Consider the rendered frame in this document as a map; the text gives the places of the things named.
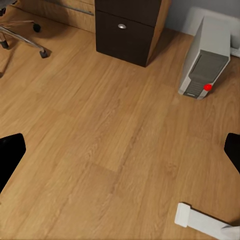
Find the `swivel chair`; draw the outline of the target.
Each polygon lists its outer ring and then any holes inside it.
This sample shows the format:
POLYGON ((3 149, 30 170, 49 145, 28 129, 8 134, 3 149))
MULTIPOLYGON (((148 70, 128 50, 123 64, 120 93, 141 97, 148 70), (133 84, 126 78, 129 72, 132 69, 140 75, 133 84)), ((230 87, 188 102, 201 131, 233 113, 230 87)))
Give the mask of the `swivel chair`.
MULTIPOLYGON (((17 0, 0 0, 0 17, 2 17, 6 13, 6 7, 11 6, 12 4, 16 4, 17 0)), ((22 25, 27 25, 33 23, 33 29, 35 32, 39 32, 41 30, 41 26, 39 24, 36 24, 33 19, 29 20, 19 20, 19 21, 6 21, 6 22, 0 22, 0 44, 4 49, 9 48, 9 44, 6 40, 6 37, 4 34, 7 34, 13 38, 16 38, 28 45, 31 45, 33 47, 36 47, 40 49, 40 55, 42 58, 47 57, 48 54, 44 50, 44 48, 22 36, 19 34, 16 34, 12 31, 9 30, 9 28, 17 27, 17 26, 22 26, 22 25)))

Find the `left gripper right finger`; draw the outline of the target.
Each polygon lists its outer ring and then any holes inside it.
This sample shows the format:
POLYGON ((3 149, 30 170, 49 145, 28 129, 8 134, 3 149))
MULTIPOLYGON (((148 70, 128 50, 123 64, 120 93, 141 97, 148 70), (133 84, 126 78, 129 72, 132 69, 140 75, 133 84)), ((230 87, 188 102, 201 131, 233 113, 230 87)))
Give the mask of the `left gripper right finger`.
POLYGON ((228 133, 224 151, 240 173, 240 135, 228 133))

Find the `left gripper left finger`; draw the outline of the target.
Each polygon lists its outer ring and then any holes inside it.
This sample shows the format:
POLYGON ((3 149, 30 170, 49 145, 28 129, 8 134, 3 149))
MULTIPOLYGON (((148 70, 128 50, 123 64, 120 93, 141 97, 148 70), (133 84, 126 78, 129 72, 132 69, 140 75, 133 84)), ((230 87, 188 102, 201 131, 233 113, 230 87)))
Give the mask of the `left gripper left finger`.
POLYGON ((21 133, 0 138, 0 193, 26 152, 21 133))

